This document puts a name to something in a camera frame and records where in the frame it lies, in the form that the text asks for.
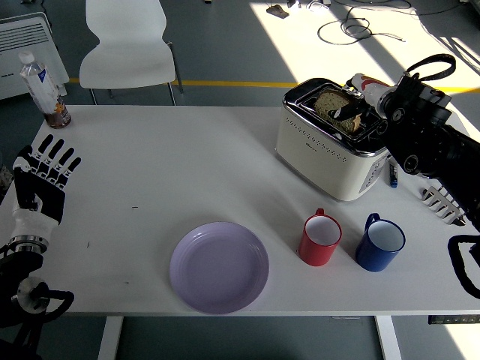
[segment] bottle cap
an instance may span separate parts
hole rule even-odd
[[[19,52],[18,57],[20,58],[20,61],[24,65],[31,64],[32,62],[35,61],[35,57],[33,56],[31,51]]]

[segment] chair leg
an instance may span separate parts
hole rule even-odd
[[[180,90],[180,93],[183,94],[182,78],[180,77],[179,66],[177,65],[177,59],[175,57],[175,52],[173,51],[173,42],[169,41],[166,44],[168,45],[168,47],[170,48],[170,51],[172,52],[173,64],[175,66],[175,76],[178,81],[178,89]]]
[[[93,104],[98,105],[97,99],[95,98],[95,93],[93,92],[93,88],[90,89],[91,99],[93,100]]]
[[[170,92],[170,98],[172,99],[172,105],[175,107],[177,104],[175,102],[175,97],[173,96],[173,89],[172,89],[172,83],[168,82],[168,91]]]

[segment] red mug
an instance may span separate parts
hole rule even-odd
[[[315,215],[310,216],[305,222],[298,255],[310,266],[325,265],[341,238],[340,224],[319,208]]]

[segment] white table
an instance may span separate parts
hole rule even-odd
[[[260,297],[234,315],[477,314],[480,300],[461,287],[450,263],[453,235],[421,198],[429,181],[388,174],[364,196],[337,202],[275,156],[279,108],[69,106],[61,137],[82,163],[66,187],[64,220],[54,229],[43,268],[52,289],[70,290],[72,314],[195,316],[173,291],[169,263],[180,239],[212,221],[253,231],[270,260]],[[14,222],[9,191],[0,207],[7,241]],[[327,265],[303,263],[296,248],[319,207],[343,227]],[[354,260],[371,212],[399,224],[406,247],[380,273]]]

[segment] table leg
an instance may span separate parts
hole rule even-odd
[[[380,339],[384,360],[401,360],[397,335],[391,316],[375,316],[376,329]]]
[[[115,360],[122,333],[123,316],[108,316],[103,330],[98,360]]]

